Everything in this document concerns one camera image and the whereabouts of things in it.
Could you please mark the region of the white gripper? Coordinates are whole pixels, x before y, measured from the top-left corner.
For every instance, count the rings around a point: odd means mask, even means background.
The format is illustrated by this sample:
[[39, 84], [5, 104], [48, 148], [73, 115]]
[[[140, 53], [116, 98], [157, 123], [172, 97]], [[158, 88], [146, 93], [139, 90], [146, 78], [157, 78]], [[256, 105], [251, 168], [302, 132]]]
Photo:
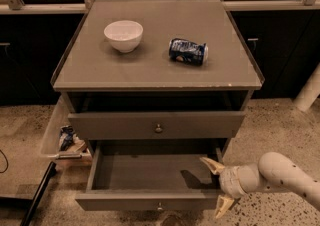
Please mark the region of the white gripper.
[[200, 161], [209, 168], [213, 175], [220, 175], [220, 187], [225, 194], [218, 196], [214, 212], [214, 217], [220, 219], [238, 202], [239, 198], [246, 194], [240, 182], [240, 166], [225, 167], [208, 157], [201, 157]]

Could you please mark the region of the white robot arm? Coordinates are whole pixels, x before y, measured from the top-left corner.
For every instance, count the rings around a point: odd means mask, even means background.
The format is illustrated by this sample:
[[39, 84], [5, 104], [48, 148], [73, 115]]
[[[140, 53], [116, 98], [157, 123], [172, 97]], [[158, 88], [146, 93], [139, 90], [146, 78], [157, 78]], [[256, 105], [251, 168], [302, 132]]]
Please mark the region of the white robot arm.
[[219, 176], [223, 194], [218, 196], [215, 218], [221, 218], [244, 195], [255, 192], [292, 192], [320, 210], [320, 182], [292, 160], [277, 152], [263, 154], [257, 163], [225, 166], [213, 159], [200, 160]]

